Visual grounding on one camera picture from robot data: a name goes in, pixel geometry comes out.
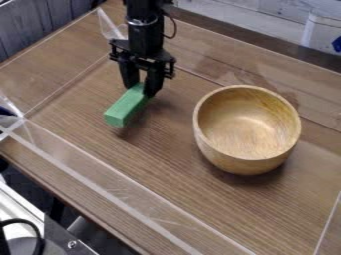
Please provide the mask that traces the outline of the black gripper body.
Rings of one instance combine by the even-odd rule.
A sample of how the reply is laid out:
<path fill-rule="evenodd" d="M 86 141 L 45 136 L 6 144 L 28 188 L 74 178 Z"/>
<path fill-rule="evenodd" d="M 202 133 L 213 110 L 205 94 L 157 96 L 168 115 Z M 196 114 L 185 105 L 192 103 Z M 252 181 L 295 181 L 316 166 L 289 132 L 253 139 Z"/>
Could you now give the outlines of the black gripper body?
<path fill-rule="evenodd" d="M 113 53 L 110 58 L 119 62 L 121 57 L 129 58 L 139 70 L 148 71 L 154 62 L 165 66 L 165 78 L 174 77 L 176 57 L 164 49 L 165 17 L 158 16 L 152 23 L 129 24 L 129 39 L 110 40 Z"/>

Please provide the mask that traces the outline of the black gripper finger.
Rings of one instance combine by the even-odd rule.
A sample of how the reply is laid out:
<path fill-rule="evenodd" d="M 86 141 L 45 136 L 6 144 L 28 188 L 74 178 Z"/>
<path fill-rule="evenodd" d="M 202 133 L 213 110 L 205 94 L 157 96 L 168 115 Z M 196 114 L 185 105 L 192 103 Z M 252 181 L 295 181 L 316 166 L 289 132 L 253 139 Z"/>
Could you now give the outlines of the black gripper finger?
<path fill-rule="evenodd" d="M 162 62 L 154 62 L 148 70 L 145 80 L 145 95 L 152 98 L 164 86 L 165 81 L 165 66 Z"/>
<path fill-rule="evenodd" d="M 126 57 L 119 58 L 119 69 L 125 87 L 129 89 L 141 81 L 139 69 L 135 63 Z"/>

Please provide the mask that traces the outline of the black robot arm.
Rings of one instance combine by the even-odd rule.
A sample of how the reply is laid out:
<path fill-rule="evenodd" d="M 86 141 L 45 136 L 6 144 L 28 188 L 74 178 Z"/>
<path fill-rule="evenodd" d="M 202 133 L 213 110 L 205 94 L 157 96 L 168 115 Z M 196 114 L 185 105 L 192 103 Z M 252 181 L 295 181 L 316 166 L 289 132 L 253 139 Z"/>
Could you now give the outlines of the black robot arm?
<path fill-rule="evenodd" d="M 123 0 L 127 8 L 129 38 L 111 39 L 110 59 L 119 64 L 123 84 L 130 89 L 141 81 L 146 71 L 144 94 L 152 98 L 164 87 L 165 78 L 174 77 L 176 56 L 165 49 L 165 17 L 173 0 Z"/>

